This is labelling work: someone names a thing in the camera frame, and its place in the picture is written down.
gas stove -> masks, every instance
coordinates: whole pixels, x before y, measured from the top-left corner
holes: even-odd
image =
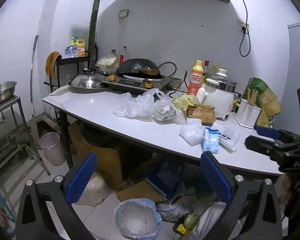
[[[120,90],[135,95],[141,95],[151,88],[158,88],[162,91],[171,81],[171,77],[160,74],[149,77],[149,75],[144,75],[142,73],[129,73],[123,75],[111,75],[106,81],[103,81],[103,83],[107,84],[112,90]]]

stainless steel stand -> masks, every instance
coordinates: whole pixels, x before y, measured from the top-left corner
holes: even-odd
[[[25,131],[26,131],[26,134],[30,140],[30,145],[31,147],[29,147],[25,142],[24,142],[24,139],[22,137],[22,132],[21,132],[21,129],[20,127],[18,126],[18,123],[17,123],[17,119],[16,119],[16,115],[13,111],[13,105],[14,104],[18,104],[19,106],[19,111],[20,111],[20,115],[21,115],[21,119],[22,119],[22,123],[23,123],[23,126],[25,128]],[[26,151],[28,152],[30,158],[33,160],[33,156],[35,157],[35,161],[34,163],[32,163],[32,165],[21,175],[21,177],[13,184],[13,186],[11,187],[11,189],[7,192],[7,194],[4,196],[4,200],[7,200],[10,195],[12,194],[12,192],[16,189],[16,187],[20,184],[20,182],[29,174],[29,172],[37,165],[40,163],[40,165],[42,166],[42,168],[44,168],[44,170],[46,171],[46,173],[48,175],[50,175],[50,172],[48,171],[46,165],[44,164],[44,162],[42,161],[42,158],[40,157],[39,153],[38,153],[38,150],[36,149],[35,145],[34,145],[34,142],[33,142],[33,139],[30,135],[30,132],[29,132],[29,129],[27,127],[27,123],[26,123],[26,119],[25,119],[25,115],[23,113],[23,110],[22,110],[22,105],[21,105],[21,100],[20,100],[20,97],[18,96],[13,96],[11,99],[9,99],[7,102],[4,102],[0,105],[0,113],[7,109],[8,107],[10,107],[11,109],[11,112],[12,112],[12,116],[13,116],[13,120],[14,120],[14,123],[18,129],[18,132],[20,133],[20,136],[21,136],[21,144],[17,147],[17,149],[15,149],[8,157],[5,158],[5,160],[0,163],[0,169],[7,163],[8,160],[10,160],[18,151],[20,151],[23,147],[26,149]]]

yellow detergent bottle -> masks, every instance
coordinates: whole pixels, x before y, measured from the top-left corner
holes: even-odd
[[[195,66],[192,68],[192,75],[189,84],[188,95],[197,94],[202,84],[202,77],[203,77],[202,61],[197,60]]]
[[[77,45],[78,57],[85,57],[86,56],[85,41],[77,40],[78,37],[71,37],[70,39],[71,39],[70,46]]]

blue hose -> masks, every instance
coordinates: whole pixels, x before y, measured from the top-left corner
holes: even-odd
[[[6,202],[4,201],[4,198],[2,197],[1,193],[0,193],[0,201],[4,205],[4,207],[7,209],[8,213],[12,217],[14,224],[16,225],[16,218],[15,218],[14,214],[12,213],[12,211],[10,210],[10,208],[8,207],[8,205],[6,204]],[[14,227],[14,230],[11,233],[4,232],[4,234],[9,237],[15,236],[16,235],[16,226]]]

chopsticks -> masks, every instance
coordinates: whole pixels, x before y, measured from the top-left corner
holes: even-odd
[[[254,106],[256,104],[257,96],[258,96],[258,91],[254,89],[252,90],[252,94],[250,96],[250,89],[248,88],[247,101],[249,105]]]

